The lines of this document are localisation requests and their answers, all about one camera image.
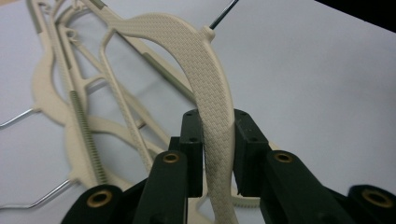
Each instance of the silver metal rod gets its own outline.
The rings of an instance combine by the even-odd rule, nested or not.
[[[224,17],[233,9],[233,7],[238,3],[239,0],[233,0],[230,5],[228,5],[224,10],[221,12],[221,14],[213,21],[213,23],[209,26],[210,29],[214,30],[216,26],[219,25],[219,23],[224,19]]]
[[[18,121],[20,121],[22,119],[25,119],[25,118],[29,117],[30,115],[32,115],[34,113],[35,113],[35,111],[33,109],[28,109],[25,112],[19,114],[17,117],[15,117],[13,119],[10,119],[10,120],[0,124],[0,130],[3,130],[3,129],[11,126],[12,124],[14,124],[16,122],[18,122]]]
[[[5,204],[5,205],[0,205],[0,212],[2,210],[7,210],[7,209],[29,209],[36,207],[42,203],[46,203],[50,200],[50,198],[58,193],[61,193],[68,187],[70,187],[73,184],[71,180],[65,180],[60,186],[56,187],[52,191],[50,191],[48,194],[44,195],[44,197],[40,198],[38,201],[35,203],[31,204]]]

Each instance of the gray ridged strip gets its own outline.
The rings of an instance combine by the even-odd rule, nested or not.
[[[176,87],[185,97],[187,97],[192,103],[195,104],[195,97],[192,91],[187,89],[177,78],[175,78],[171,73],[168,72],[162,65],[160,65],[155,59],[151,57],[148,53],[143,53],[142,56],[146,61],[153,66],[163,77],[172,85]]]
[[[70,99],[76,111],[78,125],[82,132],[82,137],[84,139],[85,147],[87,148],[88,154],[90,156],[91,165],[93,167],[96,180],[100,185],[106,184],[107,178],[106,178],[105,170],[102,167],[99,154],[96,150],[95,143],[93,142],[91,129],[88,125],[87,117],[85,116],[84,110],[81,105],[81,101],[79,100],[78,97],[78,93],[76,91],[70,91]]]
[[[40,34],[43,32],[41,29],[40,23],[38,22],[37,15],[35,14],[35,10],[33,9],[32,0],[26,0],[27,8],[29,9],[30,16],[32,17],[32,22],[35,25],[35,31]]]
[[[102,9],[106,6],[101,0],[90,0],[97,8]]]

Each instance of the white surface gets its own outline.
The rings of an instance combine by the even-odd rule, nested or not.
[[[123,18],[161,11],[196,28],[229,3],[105,2]],[[24,2],[0,7],[0,15],[3,121],[33,104],[30,81],[42,49]],[[103,24],[85,15],[71,27],[97,54]],[[234,106],[269,139],[299,156],[331,189],[346,194],[352,185],[371,184],[396,193],[396,34],[313,1],[275,0],[240,1],[216,33],[212,43]],[[192,105],[118,39],[107,55],[116,76],[170,135],[179,135],[181,115]],[[94,75],[89,66],[84,72]],[[108,89],[92,95],[90,111],[121,121]],[[111,136],[95,139],[104,163],[117,173],[134,181],[145,177],[137,153]],[[63,128],[42,114],[0,131],[0,204],[33,202],[62,183],[70,170],[63,147]],[[36,210],[0,212],[0,223],[59,223],[84,190],[74,186]],[[240,223],[263,223],[258,210],[237,215]]]

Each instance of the pile of hangers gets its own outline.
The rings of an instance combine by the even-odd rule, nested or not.
[[[233,210],[235,205],[255,207],[257,198],[242,198],[231,186],[233,168],[233,101],[221,64],[210,42],[213,29],[237,1],[232,1],[219,18],[210,26],[195,30],[180,18],[162,13],[149,13],[122,19],[100,0],[73,0],[63,12],[64,0],[51,6],[46,0],[27,0],[37,34],[44,46],[44,55],[33,74],[34,106],[1,125],[6,128],[32,113],[41,112],[64,126],[65,149],[72,170],[68,180],[49,194],[32,204],[8,204],[0,210],[35,207],[60,190],[79,182],[87,189],[101,184],[111,184],[128,189],[132,183],[111,173],[102,166],[96,151],[92,133],[116,136],[136,149],[149,173],[153,158],[166,150],[145,139],[140,129],[149,127],[166,144],[170,137],[150,116],[142,104],[116,79],[106,56],[106,46],[117,33],[165,76],[179,91],[196,104],[204,128],[205,176],[204,197],[189,199],[189,223],[211,223],[198,208],[207,194],[217,223],[237,223]],[[67,27],[81,13],[94,13],[107,26],[100,46],[99,60],[79,41],[78,33]],[[140,39],[152,41],[176,59],[184,74],[165,61]],[[84,78],[78,68],[76,49],[97,69],[98,75]],[[63,79],[67,99],[57,92],[53,79],[53,65],[57,63]],[[119,105],[126,128],[117,122],[87,114],[88,88],[103,80],[107,83]],[[132,110],[139,116],[136,119]]]

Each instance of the metal hook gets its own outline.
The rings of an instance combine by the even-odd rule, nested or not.
[[[221,12],[221,14],[213,21],[213,23],[209,26],[210,29],[214,30],[216,26],[219,25],[219,23],[224,19],[224,17],[233,9],[233,7],[238,3],[239,0],[233,0],[224,10]]]
[[[11,126],[12,124],[14,124],[14,123],[16,123],[16,122],[18,122],[18,121],[20,121],[22,119],[25,119],[25,118],[29,117],[33,113],[35,113],[35,111],[33,109],[26,110],[25,112],[19,114],[17,117],[15,117],[13,119],[10,119],[10,120],[0,124],[0,130],[3,130],[5,128]]]
[[[52,191],[50,191],[48,194],[44,195],[44,197],[40,198],[38,201],[36,201],[35,203],[31,203],[31,204],[5,204],[5,205],[1,205],[0,206],[0,212],[2,210],[6,210],[6,209],[29,209],[29,208],[33,208],[36,207],[42,203],[45,203],[49,200],[49,198],[51,198],[52,196],[54,196],[57,193],[62,192],[63,190],[67,189],[67,187],[70,187],[73,184],[72,181],[70,180],[65,180],[60,186],[56,187],[55,189],[53,189]]]

